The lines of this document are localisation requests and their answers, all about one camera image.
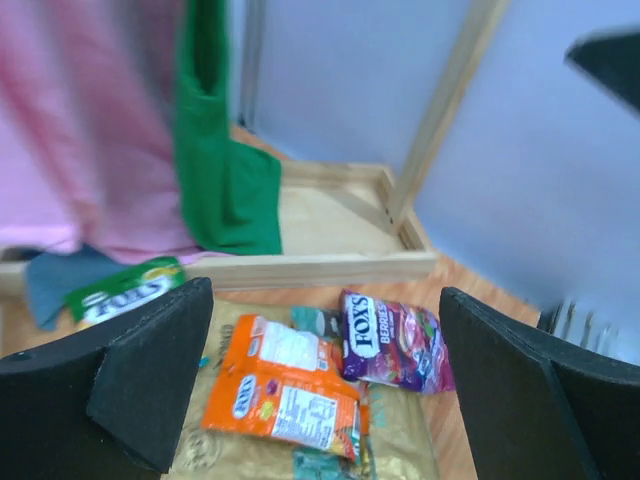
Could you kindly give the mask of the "teal white snack packet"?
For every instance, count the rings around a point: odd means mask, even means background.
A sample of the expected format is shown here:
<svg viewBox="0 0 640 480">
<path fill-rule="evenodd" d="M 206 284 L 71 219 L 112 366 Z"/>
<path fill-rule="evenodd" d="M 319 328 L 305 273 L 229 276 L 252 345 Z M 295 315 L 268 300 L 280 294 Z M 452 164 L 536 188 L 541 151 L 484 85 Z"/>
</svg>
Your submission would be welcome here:
<svg viewBox="0 0 640 480">
<path fill-rule="evenodd" d="M 290 317 L 292 327 L 298 331 L 309 332 L 333 342 L 341 342 L 343 339 L 343 317 L 340 310 L 292 306 Z"/>
</svg>

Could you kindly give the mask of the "tan salt vinegar chips bag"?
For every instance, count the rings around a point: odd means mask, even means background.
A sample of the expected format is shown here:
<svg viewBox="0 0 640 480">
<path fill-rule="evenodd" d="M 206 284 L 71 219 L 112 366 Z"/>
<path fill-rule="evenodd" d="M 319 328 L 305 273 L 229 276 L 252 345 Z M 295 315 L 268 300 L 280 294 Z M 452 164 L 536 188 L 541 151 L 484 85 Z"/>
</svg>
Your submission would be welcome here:
<svg viewBox="0 0 640 480">
<path fill-rule="evenodd" d="M 369 432 L 358 464 L 317 450 L 246 435 L 205 431 L 200 420 L 238 318 L 260 314 L 290 327 L 292 306 L 218 300 L 170 479 L 436 479 L 431 436 L 419 395 L 372 384 Z"/>
</svg>

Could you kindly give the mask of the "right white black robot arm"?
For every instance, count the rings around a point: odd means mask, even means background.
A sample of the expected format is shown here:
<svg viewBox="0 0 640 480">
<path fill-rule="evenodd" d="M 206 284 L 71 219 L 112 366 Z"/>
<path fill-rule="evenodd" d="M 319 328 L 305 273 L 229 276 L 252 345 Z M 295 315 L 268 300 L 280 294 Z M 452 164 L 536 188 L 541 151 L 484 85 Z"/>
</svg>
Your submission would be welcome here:
<svg viewBox="0 0 640 480">
<path fill-rule="evenodd" d="M 639 26 L 596 30 L 574 41 L 565 60 L 639 116 Z"/>
</svg>

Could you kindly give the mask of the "orange Fox's candy packet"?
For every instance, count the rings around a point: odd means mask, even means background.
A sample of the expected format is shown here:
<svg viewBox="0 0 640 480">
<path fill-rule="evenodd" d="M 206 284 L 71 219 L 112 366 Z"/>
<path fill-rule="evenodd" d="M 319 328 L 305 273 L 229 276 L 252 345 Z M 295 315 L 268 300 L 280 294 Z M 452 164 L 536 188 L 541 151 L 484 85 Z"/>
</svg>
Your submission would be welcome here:
<svg viewBox="0 0 640 480">
<path fill-rule="evenodd" d="M 261 315 L 242 315 L 200 425 L 357 462 L 362 394 L 341 376 L 341 365 L 335 343 Z"/>
</svg>

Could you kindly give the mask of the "purple snack packet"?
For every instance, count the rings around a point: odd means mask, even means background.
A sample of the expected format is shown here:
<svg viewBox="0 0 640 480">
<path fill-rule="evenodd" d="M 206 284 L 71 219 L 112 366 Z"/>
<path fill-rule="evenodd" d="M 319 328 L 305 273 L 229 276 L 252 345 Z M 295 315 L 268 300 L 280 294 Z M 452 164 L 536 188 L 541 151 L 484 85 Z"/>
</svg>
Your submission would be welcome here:
<svg viewBox="0 0 640 480">
<path fill-rule="evenodd" d="M 429 310 L 349 290 L 340 301 L 345 379 L 426 395 L 455 389 L 440 322 Z"/>
</svg>

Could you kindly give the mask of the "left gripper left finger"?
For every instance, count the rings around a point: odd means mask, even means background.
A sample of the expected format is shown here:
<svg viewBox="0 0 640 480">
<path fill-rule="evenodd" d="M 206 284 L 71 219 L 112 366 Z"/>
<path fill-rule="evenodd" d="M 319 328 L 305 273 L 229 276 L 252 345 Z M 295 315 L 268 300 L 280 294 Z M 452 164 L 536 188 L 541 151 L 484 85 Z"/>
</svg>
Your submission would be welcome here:
<svg viewBox="0 0 640 480">
<path fill-rule="evenodd" d="M 174 459 L 214 305 L 207 278 L 1 360 L 4 479 L 158 479 Z"/>
</svg>

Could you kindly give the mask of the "green snack packet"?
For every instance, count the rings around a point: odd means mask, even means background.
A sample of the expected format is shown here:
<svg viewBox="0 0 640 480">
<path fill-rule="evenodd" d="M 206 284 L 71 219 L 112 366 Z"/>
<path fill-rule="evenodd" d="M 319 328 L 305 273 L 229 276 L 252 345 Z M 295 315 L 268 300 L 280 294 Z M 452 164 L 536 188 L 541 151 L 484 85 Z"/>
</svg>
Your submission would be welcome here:
<svg viewBox="0 0 640 480">
<path fill-rule="evenodd" d="M 84 329 L 141 307 L 186 280 L 177 258 L 157 257 L 68 293 L 65 306 Z"/>
</svg>

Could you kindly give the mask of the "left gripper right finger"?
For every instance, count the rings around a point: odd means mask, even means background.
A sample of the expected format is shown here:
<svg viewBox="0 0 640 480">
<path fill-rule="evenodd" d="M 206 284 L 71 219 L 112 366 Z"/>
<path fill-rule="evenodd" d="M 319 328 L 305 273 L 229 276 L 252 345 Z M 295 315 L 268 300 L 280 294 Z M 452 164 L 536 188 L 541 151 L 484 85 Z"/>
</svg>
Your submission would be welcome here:
<svg viewBox="0 0 640 480">
<path fill-rule="evenodd" d="M 639 369 L 446 287 L 443 337 L 480 479 L 636 479 Z"/>
</svg>

